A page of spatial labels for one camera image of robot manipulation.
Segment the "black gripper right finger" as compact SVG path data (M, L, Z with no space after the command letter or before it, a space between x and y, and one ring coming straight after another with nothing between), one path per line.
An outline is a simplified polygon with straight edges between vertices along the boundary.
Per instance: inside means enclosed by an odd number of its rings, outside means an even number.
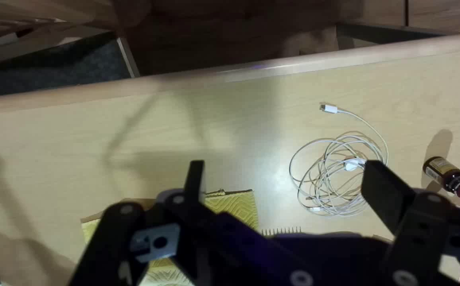
M460 286L440 270L443 256L460 264L460 207L437 192L416 191L381 161L365 164L362 196L394 234L381 283Z

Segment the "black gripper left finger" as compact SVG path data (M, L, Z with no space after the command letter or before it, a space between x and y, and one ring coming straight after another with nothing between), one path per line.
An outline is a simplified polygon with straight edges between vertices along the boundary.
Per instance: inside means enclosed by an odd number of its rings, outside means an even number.
M153 207L110 205L91 237L69 286L137 286L153 261L171 258L184 275L200 278L198 250L190 226L201 207L203 161L193 161L182 189L163 191Z

